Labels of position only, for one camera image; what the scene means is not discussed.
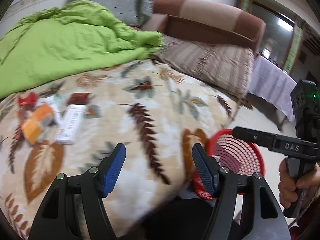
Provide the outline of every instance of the white tile floor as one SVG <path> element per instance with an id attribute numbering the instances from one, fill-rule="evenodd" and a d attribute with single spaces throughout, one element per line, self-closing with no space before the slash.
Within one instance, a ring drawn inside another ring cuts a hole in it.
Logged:
<path id="1" fill-rule="evenodd" d="M 244 106 L 239 109 L 238 115 L 235 120 L 229 125 L 228 128 L 232 129 L 236 126 L 242 126 L 249 129 L 262 130 L 265 132 L 282 134 L 290 137 L 296 137 L 295 123 L 286 123 L 283 125 L 283 131 L 280 132 L 276 123 L 282 120 L 284 115 L 275 111 L 274 107 L 267 103 L 262 98 L 258 98 L 254 95 L 248 95 L 248 100 L 253 105 L 253 110 L 249 110 Z M 278 183 L 279 178 L 279 164 L 284 159 L 284 155 L 269 152 L 268 149 L 259 147 L 259 150 L 263 156 L 266 174 L 265 179 L 268 182 L 272 192 L 279 201 Z M 237 214 L 242 208 L 242 196 L 238 196 L 235 214 Z"/>

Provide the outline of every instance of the yellow package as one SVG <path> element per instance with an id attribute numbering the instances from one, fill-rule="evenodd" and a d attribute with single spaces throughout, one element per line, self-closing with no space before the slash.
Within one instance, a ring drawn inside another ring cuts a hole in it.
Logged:
<path id="1" fill-rule="evenodd" d="M 46 103 L 37 108 L 33 114 L 23 123 L 22 132 L 24 138 L 31 144 L 35 144 L 43 130 L 54 119 L 54 113 Z"/>

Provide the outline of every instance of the fluorescent light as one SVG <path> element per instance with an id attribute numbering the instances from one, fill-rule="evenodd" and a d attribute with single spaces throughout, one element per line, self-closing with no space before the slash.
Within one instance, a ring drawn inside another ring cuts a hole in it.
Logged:
<path id="1" fill-rule="evenodd" d="M 269 58 L 269 56 L 270 56 L 270 51 L 269 50 L 267 50 L 267 49 L 263 49 L 263 51 L 262 51 L 262 54 L 266 57 L 266 58 Z"/>
<path id="2" fill-rule="evenodd" d="M 287 31 L 292 31 L 293 30 L 293 27 L 289 23 L 286 23 L 284 20 L 279 19 L 278 24 L 282 28 L 286 29 Z"/>

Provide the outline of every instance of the lavender tablecloth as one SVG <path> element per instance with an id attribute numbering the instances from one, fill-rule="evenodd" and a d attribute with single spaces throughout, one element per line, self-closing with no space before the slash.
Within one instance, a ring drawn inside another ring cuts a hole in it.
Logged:
<path id="1" fill-rule="evenodd" d="M 262 56 L 255 59 L 249 93 L 265 99 L 284 113 L 290 122 L 295 117 L 290 93 L 296 82 L 283 70 Z"/>

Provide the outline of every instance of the brown sofa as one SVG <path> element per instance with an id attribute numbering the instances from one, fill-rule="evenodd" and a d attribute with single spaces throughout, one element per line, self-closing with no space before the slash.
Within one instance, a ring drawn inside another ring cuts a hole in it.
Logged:
<path id="1" fill-rule="evenodd" d="M 154 0 L 153 17 L 142 27 L 209 44 L 259 47 L 265 23 L 239 8 L 204 0 Z"/>

